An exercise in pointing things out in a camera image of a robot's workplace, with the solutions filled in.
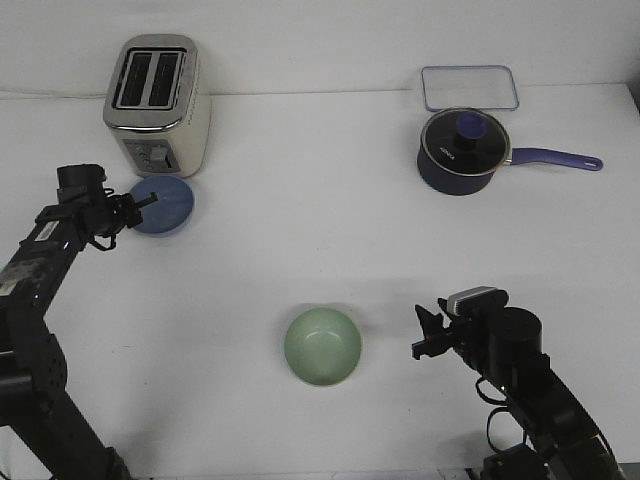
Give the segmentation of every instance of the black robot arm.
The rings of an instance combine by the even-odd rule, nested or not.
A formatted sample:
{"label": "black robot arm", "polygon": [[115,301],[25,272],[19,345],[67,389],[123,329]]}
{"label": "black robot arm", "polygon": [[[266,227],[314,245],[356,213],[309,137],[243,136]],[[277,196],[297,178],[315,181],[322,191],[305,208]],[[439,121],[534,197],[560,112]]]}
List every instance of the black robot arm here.
{"label": "black robot arm", "polygon": [[413,356],[434,357],[453,348],[464,362],[502,392],[504,400],[478,393],[508,411],[531,439],[484,462],[483,480],[543,480],[547,466],[557,480],[622,480],[611,448],[582,405],[551,370],[541,352],[542,325],[527,310],[507,307],[507,292],[478,287],[438,304],[450,319],[419,305],[425,340]]}
{"label": "black robot arm", "polygon": [[140,208],[156,200],[114,195],[105,179],[98,165],[59,168],[59,203],[42,210],[0,271],[0,426],[9,425],[58,480],[131,478],[66,393],[64,354],[43,320],[78,252],[87,243],[114,248],[116,235],[141,223]]}

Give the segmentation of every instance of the cable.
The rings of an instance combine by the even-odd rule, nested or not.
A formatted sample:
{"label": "cable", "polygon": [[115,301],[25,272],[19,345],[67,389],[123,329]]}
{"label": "cable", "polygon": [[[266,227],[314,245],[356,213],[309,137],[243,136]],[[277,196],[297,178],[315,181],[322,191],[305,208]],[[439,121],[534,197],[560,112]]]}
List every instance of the cable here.
{"label": "cable", "polygon": [[493,444],[493,442],[491,441],[491,433],[489,432],[489,428],[491,427],[491,420],[493,419],[493,417],[495,417],[498,413],[504,412],[509,413],[509,409],[507,407],[494,408],[489,414],[489,418],[487,418],[487,442],[489,443],[489,447],[491,447],[491,450],[493,450],[495,453],[502,453],[504,452],[504,450],[499,449]]}
{"label": "cable", "polygon": [[500,407],[504,407],[507,405],[506,400],[498,400],[495,398],[491,398],[489,396],[487,396],[484,392],[482,392],[482,390],[480,390],[480,384],[482,382],[486,381],[486,378],[484,377],[480,377],[477,381],[476,381],[476,392],[478,393],[478,396],[484,400],[485,402],[487,402],[489,405],[498,405]]}
{"label": "cable", "polygon": [[604,443],[605,448],[607,449],[607,451],[609,452],[609,455],[611,455],[611,459],[617,464],[618,461],[616,460],[616,456],[613,454],[613,449],[611,448],[611,445],[609,445],[609,441],[607,440],[607,437],[604,436],[604,433],[602,432],[598,432],[600,434],[600,438],[602,439],[602,443]]}
{"label": "cable", "polygon": [[480,477],[473,471],[473,468],[465,468],[464,472],[469,477],[469,480],[480,480]]}
{"label": "cable", "polygon": [[109,250],[113,250],[114,248],[116,248],[116,236],[115,236],[115,234],[111,235],[108,247],[105,247],[104,245],[100,244],[96,240],[96,237],[91,237],[89,240],[87,240],[87,242],[89,243],[89,245],[92,245],[93,247],[97,248],[101,252],[108,252]]}

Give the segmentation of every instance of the lid knob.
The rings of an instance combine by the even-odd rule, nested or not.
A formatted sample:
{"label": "lid knob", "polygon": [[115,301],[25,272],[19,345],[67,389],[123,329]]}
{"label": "lid knob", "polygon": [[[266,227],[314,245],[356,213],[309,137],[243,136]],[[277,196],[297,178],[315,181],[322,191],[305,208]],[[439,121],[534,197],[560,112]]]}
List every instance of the lid knob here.
{"label": "lid knob", "polygon": [[465,112],[456,119],[456,130],[468,140],[478,140],[487,134],[487,120],[476,112]]}

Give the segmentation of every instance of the purple handle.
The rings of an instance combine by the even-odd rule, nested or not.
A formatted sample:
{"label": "purple handle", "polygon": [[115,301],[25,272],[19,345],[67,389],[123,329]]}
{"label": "purple handle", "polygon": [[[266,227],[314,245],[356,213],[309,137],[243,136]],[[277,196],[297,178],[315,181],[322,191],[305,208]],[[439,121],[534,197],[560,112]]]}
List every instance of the purple handle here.
{"label": "purple handle", "polygon": [[597,172],[602,170],[602,160],[574,153],[558,152],[544,148],[514,148],[511,152],[511,165],[523,163],[543,162],[563,165],[565,167],[581,168]]}

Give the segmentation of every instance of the white table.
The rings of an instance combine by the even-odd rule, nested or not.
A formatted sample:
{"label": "white table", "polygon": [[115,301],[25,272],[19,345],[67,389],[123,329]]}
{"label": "white table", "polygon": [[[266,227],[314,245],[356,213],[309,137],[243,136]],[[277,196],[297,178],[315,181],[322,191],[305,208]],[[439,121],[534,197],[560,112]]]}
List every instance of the white table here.
{"label": "white table", "polygon": [[[477,375],[452,352],[412,359],[413,305],[492,285],[539,316],[554,370],[619,460],[637,461],[640,118],[623,85],[520,95],[500,115],[513,146],[598,156],[604,170],[508,167],[451,197],[417,173],[417,92],[214,97],[190,223],[88,247],[46,316],[105,444],[135,476],[478,465],[490,408]],[[55,203],[57,167],[98,163],[118,193],[138,181],[101,111],[0,101],[0,259]],[[283,359],[288,323],[314,304],[363,333],[360,365],[335,387],[302,383]],[[494,435],[519,438],[505,420]],[[0,451],[14,478],[47,476],[8,428]]]}

